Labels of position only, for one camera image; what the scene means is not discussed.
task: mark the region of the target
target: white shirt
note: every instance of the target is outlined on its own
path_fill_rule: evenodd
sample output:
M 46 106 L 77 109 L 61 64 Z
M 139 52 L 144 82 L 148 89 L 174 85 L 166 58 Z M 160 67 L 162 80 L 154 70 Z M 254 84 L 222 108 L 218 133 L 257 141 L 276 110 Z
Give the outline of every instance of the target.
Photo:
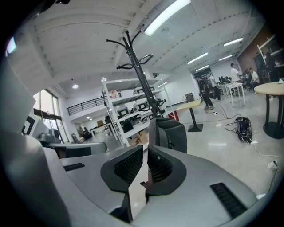
M 258 83 L 260 82 L 259 77 L 258 77 L 258 75 L 255 71 L 253 71 L 253 73 L 252 73 L 252 79 L 253 79 L 254 82 L 258 82 Z
M 241 80 L 238 76 L 238 70 L 236 70 L 235 68 L 231 69 L 231 76 L 232 76 L 232 80 L 235 81 L 239 81 Z
M 213 75 L 210 76 L 210 80 L 211 80 L 212 87 L 217 86 L 215 78 L 213 77 Z

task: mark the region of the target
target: backpack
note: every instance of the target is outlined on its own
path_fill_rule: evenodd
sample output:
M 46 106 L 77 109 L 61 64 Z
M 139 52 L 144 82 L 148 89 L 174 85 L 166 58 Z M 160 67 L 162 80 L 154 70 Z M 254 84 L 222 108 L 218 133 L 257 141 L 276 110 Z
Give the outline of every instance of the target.
M 149 145 L 187 153 L 185 126 L 170 118 L 154 118 L 149 126 Z

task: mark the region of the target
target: person in white shirt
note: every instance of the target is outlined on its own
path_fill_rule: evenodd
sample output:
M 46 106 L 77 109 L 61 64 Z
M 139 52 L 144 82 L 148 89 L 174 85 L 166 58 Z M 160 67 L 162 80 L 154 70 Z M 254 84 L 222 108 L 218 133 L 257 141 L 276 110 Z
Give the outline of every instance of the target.
M 239 82 L 241 83 L 241 79 L 240 79 L 240 76 L 239 76 L 239 73 L 238 73 L 238 70 L 236 70 L 235 68 L 235 64 L 234 63 L 231 63 L 231 76 L 232 76 L 232 80 L 234 82 Z
M 250 72 L 251 75 L 252 75 L 252 80 L 251 80 L 251 82 L 250 82 L 250 85 L 251 85 L 252 89 L 254 90 L 254 88 L 255 88 L 256 86 L 258 86 L 259 83 L 260 83 L 259 77 L 258 77 L 257 73 L 256 73 L 255 71 L 253 71 L 252 68 L 249 68 L 249 72 Z
M 217 85 L 215 78 L 213 77 L 212 73 L 210 73 L 210 81 L 211 81 L 211 84 L 212 84 L 212 88 L 214 89 L 214 97 L 213 98 L 216 99 L 218 97 L 218 100 L 221 100 L 219 88 L 218 88 L 218 85 Z

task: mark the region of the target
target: red object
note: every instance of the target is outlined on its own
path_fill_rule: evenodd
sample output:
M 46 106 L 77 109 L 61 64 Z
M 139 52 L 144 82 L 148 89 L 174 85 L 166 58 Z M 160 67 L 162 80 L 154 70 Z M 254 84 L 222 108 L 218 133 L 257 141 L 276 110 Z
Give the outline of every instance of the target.
M 179 122 L 179 118 L 178 118 L 178 114 L 176 111 L 174 111 L 174 115 L 176 117 L 176 120 Z M 171 119 L 174 119 L 174 115 L 173 115 L 173 112 L 169 113 L 168 117 L 171 118 Z

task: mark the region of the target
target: table base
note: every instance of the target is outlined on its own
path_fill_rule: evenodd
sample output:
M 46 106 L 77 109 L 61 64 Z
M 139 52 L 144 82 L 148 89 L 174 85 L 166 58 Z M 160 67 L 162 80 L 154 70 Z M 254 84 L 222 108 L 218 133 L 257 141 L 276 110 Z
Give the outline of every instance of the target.
M 202 132 L 202 129 L 203 129 L 203 124 L 196 124 L 196 125 L 191 125 L 187 131 L 188 132 Z
M 282 139 L 284 138 L 284 128 L 276 130 L 277 123 L 276 122 L 268 122 L 263 125 L 264 132 L 273 139 Z

